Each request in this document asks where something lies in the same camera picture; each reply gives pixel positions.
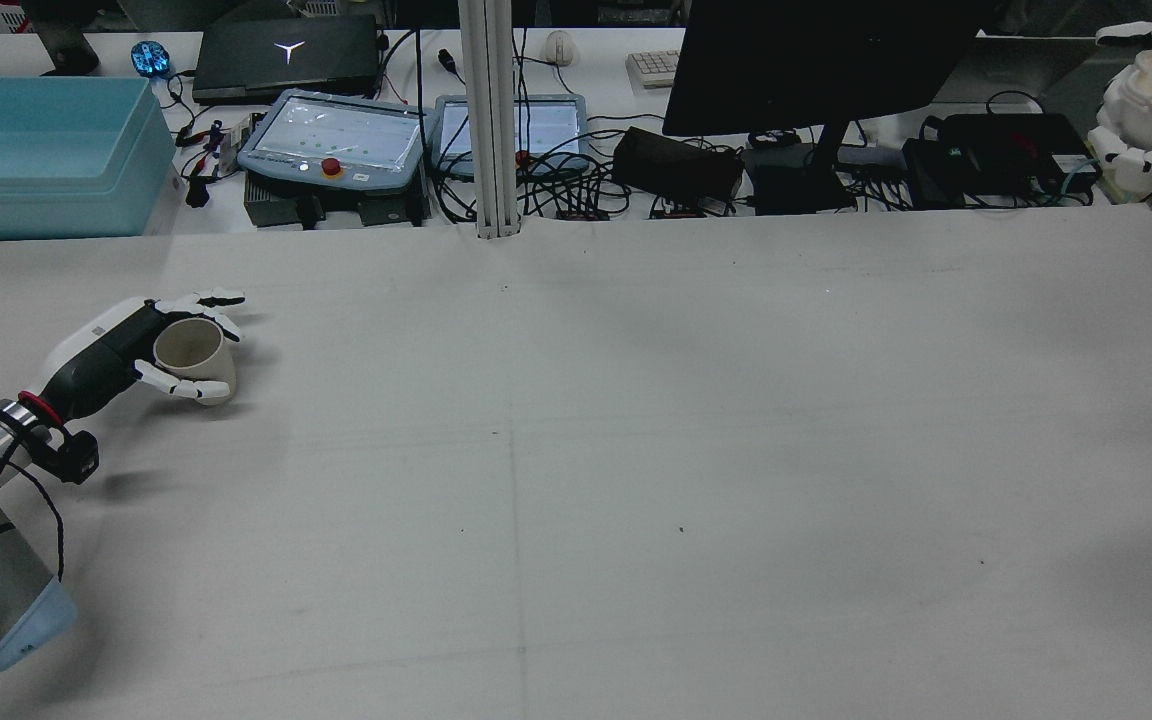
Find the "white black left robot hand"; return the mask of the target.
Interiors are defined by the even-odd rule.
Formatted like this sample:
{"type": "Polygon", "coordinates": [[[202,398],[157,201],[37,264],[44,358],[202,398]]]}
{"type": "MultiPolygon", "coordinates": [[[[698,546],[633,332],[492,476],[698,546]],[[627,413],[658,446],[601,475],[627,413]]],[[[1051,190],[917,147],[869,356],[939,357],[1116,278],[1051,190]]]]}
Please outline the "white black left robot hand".
{"type": "Polygon", "coordinates": [[[244,301],[247,293],[221,287],[187,293],[179,300],[132,296],[119,301],[52,348],[17,400],[58,425],[97,414],[134,382],[198,404],[227,401],[236,382],[218,377],[188,379],[159,366],[154,343],[172,323],[195,318],[219,331],[223,340],[237,342],[241,329],[223,309],[244,301]]]}

